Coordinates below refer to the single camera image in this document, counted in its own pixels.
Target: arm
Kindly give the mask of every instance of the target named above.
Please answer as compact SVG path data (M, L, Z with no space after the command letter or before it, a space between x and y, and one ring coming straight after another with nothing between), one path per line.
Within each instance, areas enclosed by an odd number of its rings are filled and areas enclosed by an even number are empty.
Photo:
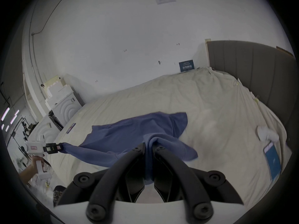
M37 167L36 167L37 160L40 160L42 162L42 165L44 164L43 158L39 156L32 156L31 164L19 174L20 179L24 184L26 184L37 173Z

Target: white bedsheet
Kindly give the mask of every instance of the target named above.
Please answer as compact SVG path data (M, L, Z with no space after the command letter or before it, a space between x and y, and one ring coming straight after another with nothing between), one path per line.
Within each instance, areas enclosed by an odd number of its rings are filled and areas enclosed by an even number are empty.
M269 168L259 141L258 125L267 125L280 137L275 144L282 169L291 151L279 119L233 76L211 68L168 75L107 95L86 104L60 132L55 142L80 145L92 125L111 124L152 112L186 112L188 125L180 140L193 147L198 159L188 165L204 171L218 170L237 190L247 208L255 205L272 187ZM75 127L69 134L66 130ZM49 162L68 185L80 172L105 169L69 154L52 154Z

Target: blue sign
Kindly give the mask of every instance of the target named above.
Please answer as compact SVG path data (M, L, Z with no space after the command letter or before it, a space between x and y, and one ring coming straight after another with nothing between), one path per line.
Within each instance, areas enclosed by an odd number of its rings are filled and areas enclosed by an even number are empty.
M193 60L179 62L181 72L194 69Z

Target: white handheld device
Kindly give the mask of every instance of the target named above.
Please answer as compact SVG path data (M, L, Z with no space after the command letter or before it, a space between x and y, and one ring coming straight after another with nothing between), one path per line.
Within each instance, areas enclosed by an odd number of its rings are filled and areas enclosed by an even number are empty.
M27 146L27 153L35 156L43 157L44 146L46 146L46 142L44 136L41 135L38 141L25 141ZM42 162L40 160L36 161L37 167L37 175L40 180L51 178L51 174L49 172L44 172L42 167Z

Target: blue cloth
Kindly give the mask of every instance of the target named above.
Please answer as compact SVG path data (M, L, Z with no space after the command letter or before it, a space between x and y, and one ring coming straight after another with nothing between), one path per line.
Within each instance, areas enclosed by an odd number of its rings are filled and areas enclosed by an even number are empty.
M146 114L110 125L94 125L79 146L62 143L62 153L98 166L111 167L120 157L144 142L146 179L152 175L152 144L157 142L183 161L197 158L197 152L178 138L188 123L186 113Z

